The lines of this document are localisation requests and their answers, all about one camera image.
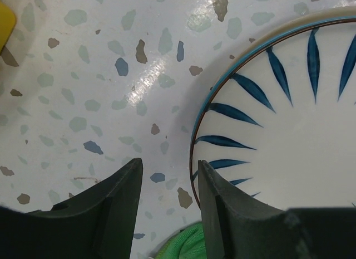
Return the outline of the blue striped white plate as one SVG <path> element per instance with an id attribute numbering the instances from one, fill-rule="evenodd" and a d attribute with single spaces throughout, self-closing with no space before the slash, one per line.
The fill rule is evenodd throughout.
<path id="1" fill-rule="evenodd" d="M 355 206 L 355 18 L 295 25 L 231 67 L 197 117 L 197 163 L 279 209 Z"/>

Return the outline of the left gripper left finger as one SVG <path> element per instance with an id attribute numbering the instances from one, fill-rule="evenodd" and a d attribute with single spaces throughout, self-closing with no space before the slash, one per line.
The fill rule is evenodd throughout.
<path id="1" fill-rule="evenodd" d="M 134 158 L 50 211 L 1 208 L 1 258 L 129 258 L 142 186 Z"/>

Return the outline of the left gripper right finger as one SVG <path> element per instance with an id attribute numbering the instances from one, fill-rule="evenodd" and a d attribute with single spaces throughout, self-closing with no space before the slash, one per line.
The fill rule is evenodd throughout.
<path id="1" fill-rule="evenodd" d="M 354 207 L 282 211 L 198 169 L 207 258 L 355 258 Z"/>

